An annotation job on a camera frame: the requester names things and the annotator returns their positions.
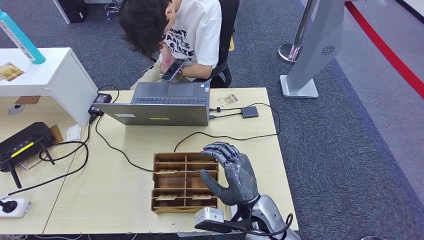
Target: metal pole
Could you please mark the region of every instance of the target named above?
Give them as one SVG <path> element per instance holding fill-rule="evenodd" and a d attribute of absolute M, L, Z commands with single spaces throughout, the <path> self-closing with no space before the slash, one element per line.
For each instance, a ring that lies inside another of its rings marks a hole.
<path fill-rule="evenodd" d="M 297 30 L 296 38 L 294 43 L 285 43 L 278 48 L 278 56 L 281 60 L 288 64 L 295 64 L 299 54 L 302 51 L 303 45 L 302 40 L 304 38 L 306 26 L 311 19 L 312 12 L 314 11 L 317 0 L 307 1 L 305 11 L 300 21 L 299 29 Z"/>

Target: power adapter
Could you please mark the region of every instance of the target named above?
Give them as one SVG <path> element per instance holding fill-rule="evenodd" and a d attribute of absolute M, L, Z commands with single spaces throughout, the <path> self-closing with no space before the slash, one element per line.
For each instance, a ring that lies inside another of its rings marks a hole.
<path fill-rule="evenodd" d="M 259 117 L 258 109 L 255 106 L 242 107 L 241 115 L 244 119 Z"/>
<path fill-rule="evenodd" d="M 94 104 L 108 104 L 112 101 L 112 96 L 110 94 L 105 94 L 105 93 L 99 93 L 97 95 L 97 97 L 94 100 Z M 91 106 L 90 109 L 88 110 L 88 113 L 91 116 L 103 116 L 103 112 L 100 111 L 100 109 L 98 109 L 95 106 Z"/>

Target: person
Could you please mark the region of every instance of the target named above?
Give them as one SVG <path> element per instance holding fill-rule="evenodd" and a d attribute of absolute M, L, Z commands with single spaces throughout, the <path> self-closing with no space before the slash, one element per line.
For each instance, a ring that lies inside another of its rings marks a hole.
<path fill-rule="evenodd" d="M 173 82 L 207 79 L 218 63 L 221 32 L 218 0 L 127 0 L 119 24 L 131 49 L 145 57 L 160 52 L 138 82 L 158 82 L 175 59 L 186 60 Z"/>

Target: wooden organizer box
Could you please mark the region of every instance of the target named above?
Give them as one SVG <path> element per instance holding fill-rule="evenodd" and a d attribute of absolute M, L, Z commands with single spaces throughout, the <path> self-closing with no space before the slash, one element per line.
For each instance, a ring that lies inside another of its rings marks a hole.
<path fill-rule="evenodd" d="M 218 207 L 218 198 L 200 177 L 206 169 L 218 181 L 218 163 L 199 152 L 155 153 L 151 210 L 156 213 L 195 213 L 205 207 Z"/>

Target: smartphone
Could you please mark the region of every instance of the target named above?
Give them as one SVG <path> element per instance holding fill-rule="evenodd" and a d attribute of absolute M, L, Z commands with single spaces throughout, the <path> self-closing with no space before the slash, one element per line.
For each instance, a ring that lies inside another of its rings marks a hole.
<path fill-rule="evenodd" d="M 177 75 L 178 71 L 184 66 L 186 60 L 175 59 L 173 64 L 163 74 L 161 80 L 165 82 L 171 82 L 172 79 Z"/>

